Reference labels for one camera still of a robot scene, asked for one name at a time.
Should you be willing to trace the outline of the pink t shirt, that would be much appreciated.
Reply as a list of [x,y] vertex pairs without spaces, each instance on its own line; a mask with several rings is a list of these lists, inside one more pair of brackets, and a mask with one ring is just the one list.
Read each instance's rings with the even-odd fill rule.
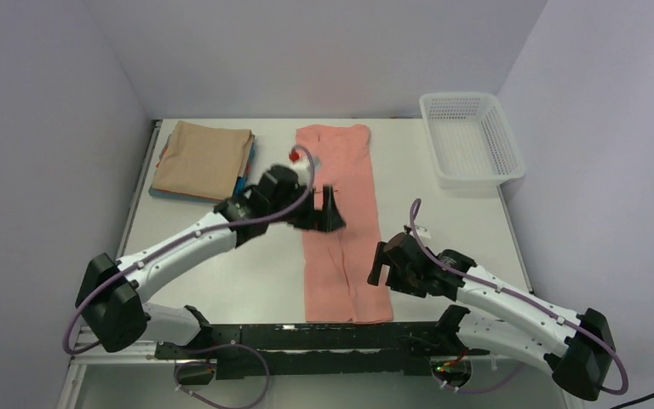
[[387,287],[367,281],[382,235],[370,129],[363,124],[313,124],[295,140],[320,159],[315,186],[334,189],[336,208],[346,226],[334,233],[305,232],[302,245],[305,318],[308,322],[374,324],[393,319]]

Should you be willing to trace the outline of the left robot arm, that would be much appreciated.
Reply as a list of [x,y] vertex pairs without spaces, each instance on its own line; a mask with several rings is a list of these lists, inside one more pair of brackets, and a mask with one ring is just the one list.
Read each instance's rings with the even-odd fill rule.
[[79,315],[108,353],[141,340],[171,343],[198,358],[212,346],[213,327],[193,306],[150,301],[160,289],[214,256],[263,235],[273,223],[332,233],[346,226],[332,186],[312,187],[307,162],[275,164],[256,184],[216,204],[197,222],[144,251],[88,264],[77,295]]

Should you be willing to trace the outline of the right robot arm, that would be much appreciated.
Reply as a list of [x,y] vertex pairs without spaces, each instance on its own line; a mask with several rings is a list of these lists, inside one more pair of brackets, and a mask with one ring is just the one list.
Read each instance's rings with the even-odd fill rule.
[[377,244],[367,281],[413,297],[451,300],[433,336],[447,354],[480,349],[510,357],[583,400],[605,392],[616,348],[606,317],[592,308],[578,313],[545,302],[458,251],[422,249],[407,233]]

